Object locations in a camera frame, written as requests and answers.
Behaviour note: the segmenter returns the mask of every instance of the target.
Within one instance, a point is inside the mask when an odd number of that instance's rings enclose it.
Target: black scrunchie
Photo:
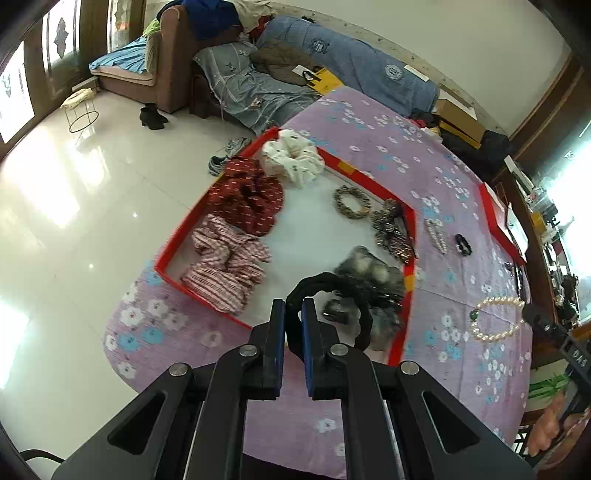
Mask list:
[[[301,321],[298,313],[306,297],[312,297],[320,291],[338,291],[343,297],[351,298],[361,313],[359,326],[361,331],[355,339],[354,347],[364,351],[371,342],[371,327],[373,319],[369,312],[369,305],[363,293],[346,277],[339,277],[333,273],[324,272],[315,277],[300,280],[285,300],[285,333],[287,345],[293,354],[304,361],[303,338]]]

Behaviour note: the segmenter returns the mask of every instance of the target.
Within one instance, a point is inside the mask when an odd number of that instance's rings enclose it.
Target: black boot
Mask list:
[[[148,125],[150,130],[162,130],[164,124],[158,117],[158,113],[154,113],[152,110],[143,107],[139,113],[139,119],[142,121],[142,125],[145,127]]]
[[[164,115],[160,115],[158,113],[158,107],[156,106],[156,104],[154,102],[146,103],[146,108],[149,110],[152,110],[154,113],[156,113],[162,123],[164,123],[164,124],[168,123],[168,118],[166,118]]]

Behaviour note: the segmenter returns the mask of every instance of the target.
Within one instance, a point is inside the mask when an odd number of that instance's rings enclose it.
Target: cardboard box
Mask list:
[[[439,84],[439,100],[449,100],[451,103],[464,110],[474,120],[478,120],[474,107],[442,83]]]
[[[457,128],[453,128],[451,125],[445,123],[443,120],[439,120],[439,128],[447,130],[451,134],[460,137],[468,145],[473,146],[475,149],[480,150],[481,145],[476,141],[468,137],[464,132],[460,132]]]
[[[448,124],[478,143],[482,140],[482,135],[486,130],[483,125],[449,100],[438,100],[433,109],[433,115],[443,118]]]

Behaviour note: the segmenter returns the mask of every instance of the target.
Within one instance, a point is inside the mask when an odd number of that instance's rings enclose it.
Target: yellow tag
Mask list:
[[[347,175],[351,175],[355,171],[355,167],[349,165],[347,162],[340,161],[337,165],[341,170],[343,170]]]
[[[404,277],[404,288],[406,288],[406,291],[414,290],[414,275]]]
[[[314,76],[317,77],[318,80],[316,80],[316,78],[308,78],[309,85],[322,95],[326,95],[328,92],[343,85],[343,82],[341,82],[336,75],[328,69],[321,69],[316,72]]]

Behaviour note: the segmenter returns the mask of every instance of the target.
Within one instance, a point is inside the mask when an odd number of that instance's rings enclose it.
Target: white tiled floor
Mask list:
[[[95,104],[82,134],[55,111],[0,164],[0,301],[30,318],[0,421],[18,449],[62,457],[135,395],[101,345],[125,288],[209,186],[209,157],[252,136],[186,109],[150,131],[132,100],[102,92]],[[30,464],[44,479],[55,468]]]

